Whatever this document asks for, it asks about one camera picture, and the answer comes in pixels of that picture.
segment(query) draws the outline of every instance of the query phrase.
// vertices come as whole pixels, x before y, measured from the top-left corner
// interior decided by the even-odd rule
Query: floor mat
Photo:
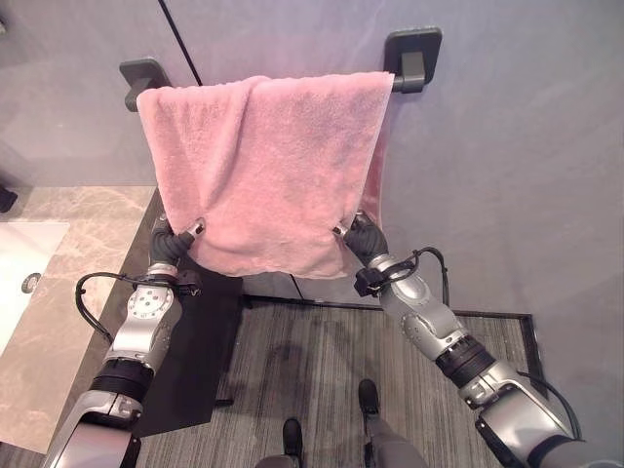
[[[493,356],[527,370],[518,316],[465,314],[460,320]],[[281,453],[290,416],[301,421],[308,467],[363,466],[357,387],[365,377],[379,387],[382,416],[431,468],[500,466],[456,388],[381,312],[263,304],[245,310],[237,341],[221,395],[234,406],[209,424],[143,439],[137,466],[254,467]]]

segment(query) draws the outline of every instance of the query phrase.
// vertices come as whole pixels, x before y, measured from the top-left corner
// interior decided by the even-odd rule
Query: marble countertop
[[[121,271],[155,187],[14,191],[19,198],[0,221],[69,222],[0,357],[0,441],[44,453],[90,342],[104,343],[76,310],[76,281],[94,271]],[[96,317],[112,287],[104,278],[86,285],[85,303]]]

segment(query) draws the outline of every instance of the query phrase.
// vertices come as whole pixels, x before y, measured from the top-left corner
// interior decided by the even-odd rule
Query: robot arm
[[[205,222],[200,218],[176,236],[164,215],[156,220],[150,266],[128,300],[126,321],[117,331],[91,388],[78,397],[53,439],[44,468],[135,466],[140,441],[133,437],[132,430],[182,312],[176,293],[184,285],[180,284],[176,266],[204,229]],[[187,292],[194,294],[197,290],[190,288]]]
[[[334,232],[364,264],[358,272],[360,295],[379,297],[384,311],[399,321],[403,335],[458,388],[459,396],[478,410],[475,423],[503,466],[581,468],[622,466],[601,461],[590,446],[575,440],[551,405],[504,361],[461,325],[413,274],[415,266],[389,253],[381,230],[363,212],[350,229]]]

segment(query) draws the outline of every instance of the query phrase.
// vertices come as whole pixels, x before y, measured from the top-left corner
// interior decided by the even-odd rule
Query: towel
[[[141,93],[138,112],[172,229],[199,216],[207,223],[191,258],[230,276],[352,272],[352,255],[332,228],[350,225],[365,192],[378,219],[383,148],[375,146],[392,82],[385,72],[256,76]]]

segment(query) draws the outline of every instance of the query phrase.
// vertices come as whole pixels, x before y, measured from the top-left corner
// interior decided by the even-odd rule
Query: wall mount
[[[167,73],[154,58],[124,61],[120,63],[119,71],[130,85],[125,101],[131,112],[137,112],[137,97],[143,91],[172,85]]]
[[[433,79],[442,44],[439,27],[395,31],[386,39],[383,69],[394,73],[393,93],[421,93]]]

